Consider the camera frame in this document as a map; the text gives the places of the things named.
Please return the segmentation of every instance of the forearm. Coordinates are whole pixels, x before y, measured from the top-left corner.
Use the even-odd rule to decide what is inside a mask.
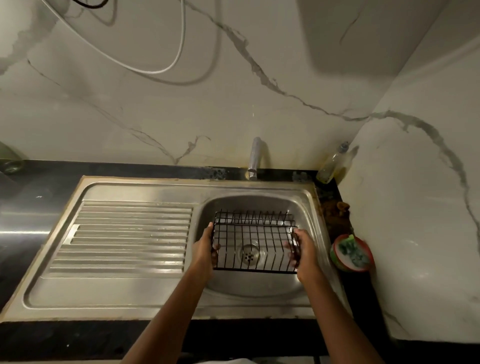
[[[206,282],[201,271],[190,267],[121,363],[176,363]]]
[[[304,287],[333,363],[383,363],[319,268]]]

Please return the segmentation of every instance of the metal wire basket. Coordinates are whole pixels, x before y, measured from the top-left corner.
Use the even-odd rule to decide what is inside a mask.
[[[214,269],[296,274],[288,256],[300,253],[295,228],[288,211],[216,212],[211,240],[219,249]]]

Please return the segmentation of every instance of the black cable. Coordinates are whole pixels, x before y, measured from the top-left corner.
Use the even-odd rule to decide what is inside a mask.
[[[109,0],[103,0],[98,5],[89,5],[89,4],[85,4],[84,2],[81,2],[80,0],[73,0],[73,1],[75,1],[78,5],[81,5],[87,9],[100,9],[100,8],[103,8],[109,2]]]

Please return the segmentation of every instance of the white cable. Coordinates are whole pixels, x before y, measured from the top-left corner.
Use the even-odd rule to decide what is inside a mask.
[[[68,24],[67,21],[47,2],[47,0],[42,0],[42,2],[46,5],[47,8],[49,8],[52,11],[52,13],[54,13],[57,16],[57,18],[59,18],[62,21],[62,23],[64,23],[72,32],[74,32],[76,35],[78,35],[80,37],[80,39],[83,40],[86,44],[91,46],[97,52],[103,54],[109,60],[114,61],[116,64],[119,64],[120,66],[123,66],[123,67],[125,67],[125,68],[127,68],[131,71],[138,72],[138,73],[145,73],[145,74],[159,74],[159,73],[163,73],[163,72],[166,72],[168,70],[171,70],[173,68],[173,66],[175,66],[177,64],[178,60],[180,59],[180,55],[183,51],[183,43],[185,41],[185,0],[180,0],[180,6],[181,6],[181,34],[180,34],[180,45],[179,45],[179,50],[177,52],[177,56],[175,57],[175,59],[173,60],[171,65],[169,65],[167,68],[164,68],[164,69],[159,70],[159,71],[140,70],[138,68],[129,66],[129,65],[123,63],[123,62],[120,62],[119,60],[116,60],[112,56],[109,56],[108,54],[106,54],[105,52],[101,51],[96,46],[94,46],[92,43],[90,43],[88,40],[86,40],[75,29],[73,29],[72,26],[70,24]]]

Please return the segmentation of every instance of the person's left arm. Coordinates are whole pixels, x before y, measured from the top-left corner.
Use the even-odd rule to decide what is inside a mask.
[[[210,223],[201,239],[193,245],[190,267],[165,305],[124,356],[121,364],[177,362],[188,324],[202,291],[213,274],[216,253],[211,253],[212,228],[213,224]]]

